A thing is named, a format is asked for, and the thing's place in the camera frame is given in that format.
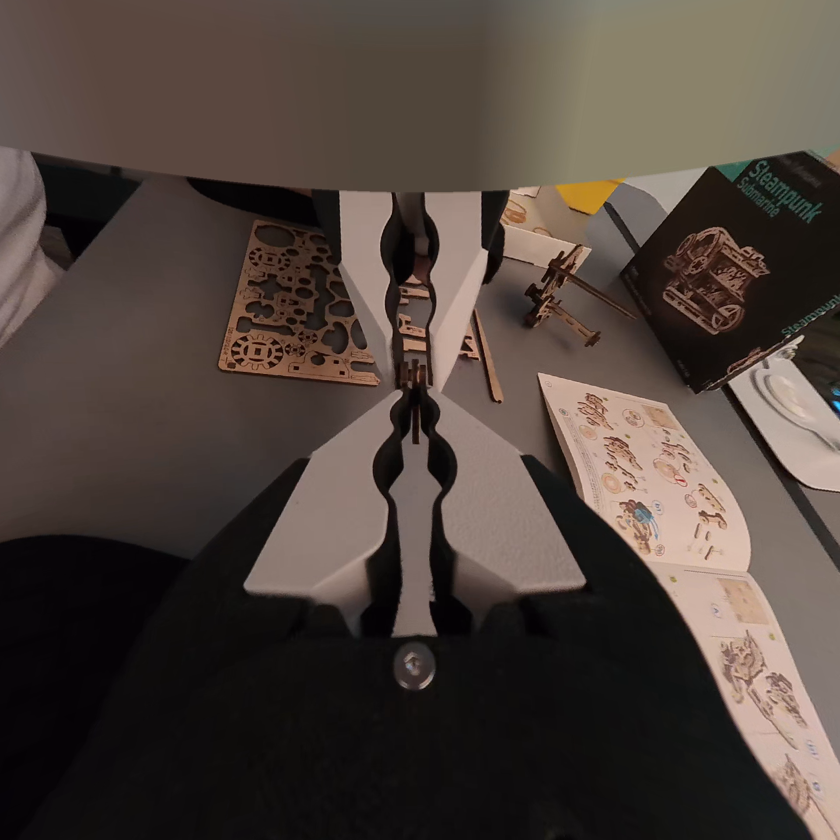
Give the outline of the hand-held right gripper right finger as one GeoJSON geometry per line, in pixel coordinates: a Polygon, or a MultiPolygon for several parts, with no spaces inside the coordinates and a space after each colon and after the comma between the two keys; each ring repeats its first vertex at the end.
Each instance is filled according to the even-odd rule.
{"type": "Polygon", "coordinates": [[[523,454],[433,388],[420,423],[440,486],[429,547],[437,635],[468,635],[500,604],[584,588],[523,454]]]}

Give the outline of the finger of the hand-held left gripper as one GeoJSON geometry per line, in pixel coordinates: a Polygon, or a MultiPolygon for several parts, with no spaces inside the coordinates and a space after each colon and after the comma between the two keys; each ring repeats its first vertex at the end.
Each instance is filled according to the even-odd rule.
{"type": "Polygon", "coordinates": [[[434,313],[427,327],[432,386],[443,386],[458,358],[487,269],[481,192],[426,192],[425,212],[437,235],[429,279],[434,313]]]}
{"type": "Polygon", "coordinates": [[[398,300],[394,253],[402,218],[390,192],[339,193],[343,283],[350,294],[367,350],[384,383],[394,386],[394,330],[398,300]]]}

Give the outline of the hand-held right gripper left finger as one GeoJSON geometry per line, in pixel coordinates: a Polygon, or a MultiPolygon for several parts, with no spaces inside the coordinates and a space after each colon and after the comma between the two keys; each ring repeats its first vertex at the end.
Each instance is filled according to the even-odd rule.
{"type": "Polygon", "coordinates": [[[393,634],[403,568],[390,489],[409,414],[407,394],[394,391],[311,454],[247,593],[334,606],[355,635],[393,634]]]}

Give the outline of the partly built wooden model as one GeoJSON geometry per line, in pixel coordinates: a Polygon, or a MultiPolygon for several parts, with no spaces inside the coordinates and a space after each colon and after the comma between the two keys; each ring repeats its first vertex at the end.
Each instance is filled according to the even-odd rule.
{"type": "Polygon", "coordinates": [[[524,294],[532,302],[532,309],[524,317],[524,325],[534,329],[550,317],[555,317],[581,338],[585,347],[590,348],[599,342],[602,334],[600,331],[588,329],[561,307],[558,295],[564,287],[568,285],[578,287],[628,319],[636,320],[637,315],[604,292],[594,288],[575,273],[579,264],[579,257],[582,256],[583,251],[583,245],[575,245],[568,252],[559,252],[549,262],[540,285],[532,283],[526,289],[524,294]]]}

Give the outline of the black model kit box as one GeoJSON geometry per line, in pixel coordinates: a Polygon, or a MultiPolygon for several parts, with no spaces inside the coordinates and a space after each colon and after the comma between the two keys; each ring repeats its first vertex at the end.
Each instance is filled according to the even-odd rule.
{"type": "Polygon", "coordinates": [[[685,385],[717,390],[838,306],[838,167],[708,167],[621,278],[685,385]]]}

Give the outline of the white cardboard box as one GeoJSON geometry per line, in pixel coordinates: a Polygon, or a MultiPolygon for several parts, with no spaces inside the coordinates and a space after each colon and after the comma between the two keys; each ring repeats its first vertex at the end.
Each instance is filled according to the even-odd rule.
{"type": "Polygon", "coordinates": [[[547,268],[551,259],[572,254],[576,271],[592,252],[586,232],[590,220],[573,210],[555,185],[510,190],[501,217],[504,256],[547,268]]]}

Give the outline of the yellow cardboard box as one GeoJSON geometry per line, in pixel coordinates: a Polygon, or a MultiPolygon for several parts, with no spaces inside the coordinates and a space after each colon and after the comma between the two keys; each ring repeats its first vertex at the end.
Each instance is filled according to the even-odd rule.
{"type": "Polygon", "coordinates": [[[562,184],[554,188],[569,209],[592,216],[602,208],[625,180],[625,178],[617,178],[598,182],[562,184]]]}

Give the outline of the thin wooden strip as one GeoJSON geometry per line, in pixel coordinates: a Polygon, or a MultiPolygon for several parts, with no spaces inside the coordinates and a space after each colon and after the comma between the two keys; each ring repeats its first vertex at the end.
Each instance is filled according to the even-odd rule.
{"type": "Polygon", "coordinates": [[[490,399],[495,404],[502,404],[504,401],[503,391],[501,389],[501,384],[498,379],[496,366],[491,357],[486,332],[483,328],[480,315],[477,309],[474,309],[472,312],[472,321],[474,323],[474,331],[476,335],[479,357],[484,366],[490,399]]]}

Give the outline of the instruction booklet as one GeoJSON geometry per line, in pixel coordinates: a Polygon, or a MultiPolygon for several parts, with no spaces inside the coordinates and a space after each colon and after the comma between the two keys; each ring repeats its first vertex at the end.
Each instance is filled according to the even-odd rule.
{"type": "Polygon", "coordinates": [[[838,838],[838,760],[772,607],[747,522],[670,408],[539,373],[576,489],[648,565],[758,762],[813,838],[838,838]]]}

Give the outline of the white tray with spoon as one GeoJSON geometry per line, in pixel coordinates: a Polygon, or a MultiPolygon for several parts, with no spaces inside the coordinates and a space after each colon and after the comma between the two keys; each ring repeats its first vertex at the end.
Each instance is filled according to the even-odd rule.
{"type": "Polygon", "coordinates": [[[780,465],[800,484],[839,491],[838,342],[801,336],[728,383],[780,465]]]}

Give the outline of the person's white clothing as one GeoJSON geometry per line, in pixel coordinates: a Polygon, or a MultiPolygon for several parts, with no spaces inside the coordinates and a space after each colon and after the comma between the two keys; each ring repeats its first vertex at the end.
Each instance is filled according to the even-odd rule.
{"type": "Polygon", "coordinates": [[[31,153],[1,148],[1,344],[63,277],[45,254],[46,192],[31,153]]]}

